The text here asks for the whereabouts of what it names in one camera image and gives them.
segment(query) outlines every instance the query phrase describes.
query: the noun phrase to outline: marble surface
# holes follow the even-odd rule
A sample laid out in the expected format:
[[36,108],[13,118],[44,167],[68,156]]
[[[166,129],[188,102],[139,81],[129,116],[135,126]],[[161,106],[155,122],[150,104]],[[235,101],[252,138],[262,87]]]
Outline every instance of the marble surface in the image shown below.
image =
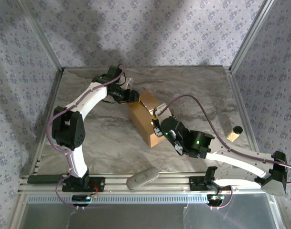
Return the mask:
[[[72,102],[89,86],[93,77],[106,72],[107,69],[65,69],[54,106]],[[180,94],[194,95],[223,137],[231,126],[242,126],[222,67],[131,68],[126,71],[126,76],[135,80],[133,89],[139,92],[150,90],[161,103]],[[213,133],[191,98],[175,102],[171,111],[187,128]],[[85,129],[83,152],[91,174],[136,173],[150,166],[161,172],[202,172],[208,166],[217,165],[215,161],[178,156],[168,141],[150,149],[130,121],[126,104],[100,102],[86,117]],[[244,132],[234,144],[249,147]],[[61,174],[67,170],[65,156],[46,140],[38,174]]]

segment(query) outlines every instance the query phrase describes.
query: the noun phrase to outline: wall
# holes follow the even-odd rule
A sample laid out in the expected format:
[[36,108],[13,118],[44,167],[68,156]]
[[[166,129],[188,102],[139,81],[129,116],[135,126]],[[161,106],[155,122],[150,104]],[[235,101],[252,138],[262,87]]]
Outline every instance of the wall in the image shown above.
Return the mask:
[[[235,77],[260,150],[291,164],[291,0],[275,0]],[[291,221],[290,185],[284,201]]]
[[136,67],[229,66],[263,0],[29,2],[63,67]]
[[55,73],[16,1],[0,0],[0,228],[28,173]]

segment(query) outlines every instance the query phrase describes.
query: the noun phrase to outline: cardboard box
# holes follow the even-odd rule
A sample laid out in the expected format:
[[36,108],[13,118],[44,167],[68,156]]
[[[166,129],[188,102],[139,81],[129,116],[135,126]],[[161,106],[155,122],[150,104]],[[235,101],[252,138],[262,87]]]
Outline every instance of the cardboard box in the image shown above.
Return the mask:
[[144,91],[140,94],[140,102],[128,105],[129,117],[146,144],[152,148],[165,137],[157,137],[154,133],[154,126],[151,118],[155,107],[159,106],[158,100],[150,93]]

